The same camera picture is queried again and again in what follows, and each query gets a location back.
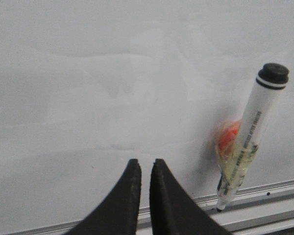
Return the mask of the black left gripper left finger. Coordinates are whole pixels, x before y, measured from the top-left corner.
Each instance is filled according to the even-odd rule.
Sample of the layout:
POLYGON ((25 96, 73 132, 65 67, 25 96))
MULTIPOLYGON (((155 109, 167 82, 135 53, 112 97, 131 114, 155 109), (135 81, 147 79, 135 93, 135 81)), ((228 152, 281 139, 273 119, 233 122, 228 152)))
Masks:
POLYGON ((70 235, 134 235, 137 230, 142 172, 137 159, 128 161, 115 186, 70 235))

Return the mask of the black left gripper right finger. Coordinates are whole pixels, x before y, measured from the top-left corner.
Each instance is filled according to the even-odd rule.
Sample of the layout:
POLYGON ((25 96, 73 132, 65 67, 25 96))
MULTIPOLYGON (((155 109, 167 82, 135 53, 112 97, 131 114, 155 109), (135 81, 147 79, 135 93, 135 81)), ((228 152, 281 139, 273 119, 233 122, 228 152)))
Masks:
POLYGON ((196 205, 163 159, 153 164, 149 208, 154 235, 231 234, 196 205))

